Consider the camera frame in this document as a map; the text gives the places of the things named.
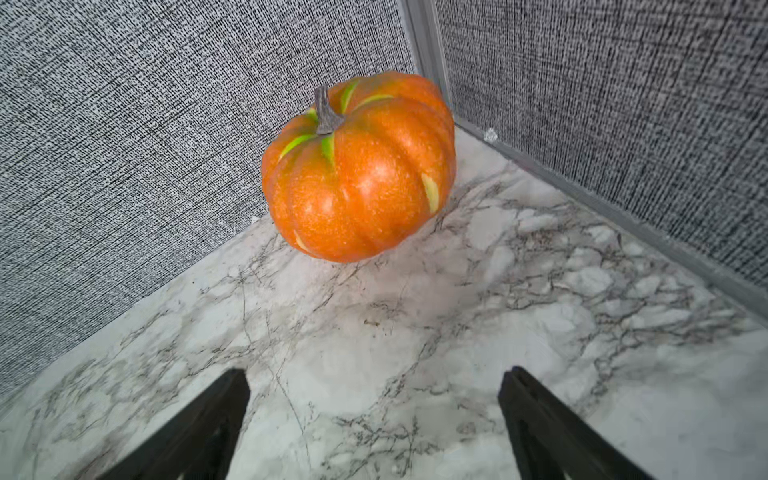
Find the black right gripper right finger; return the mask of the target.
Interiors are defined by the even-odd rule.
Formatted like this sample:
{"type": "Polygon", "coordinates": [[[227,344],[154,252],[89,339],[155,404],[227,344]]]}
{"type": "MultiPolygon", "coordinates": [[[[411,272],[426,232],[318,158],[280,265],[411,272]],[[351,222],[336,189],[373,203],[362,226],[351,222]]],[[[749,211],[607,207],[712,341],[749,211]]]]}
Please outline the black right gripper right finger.
{"type": "Polygon", "coordinates": [[[649,479],[527,370],[504,373],[498,404],[522,479],[649,479]]]}

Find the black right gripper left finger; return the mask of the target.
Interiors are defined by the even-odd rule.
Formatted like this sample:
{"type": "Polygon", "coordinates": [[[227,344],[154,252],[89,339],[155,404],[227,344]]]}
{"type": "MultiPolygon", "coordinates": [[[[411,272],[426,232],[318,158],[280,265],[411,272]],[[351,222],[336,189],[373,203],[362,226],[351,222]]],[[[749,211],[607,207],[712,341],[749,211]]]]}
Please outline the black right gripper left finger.
{"type": "Polygon", "coordinates": [[[103,479],[224,479],[250,398],[245,371],[229,369],[103,479]]]}

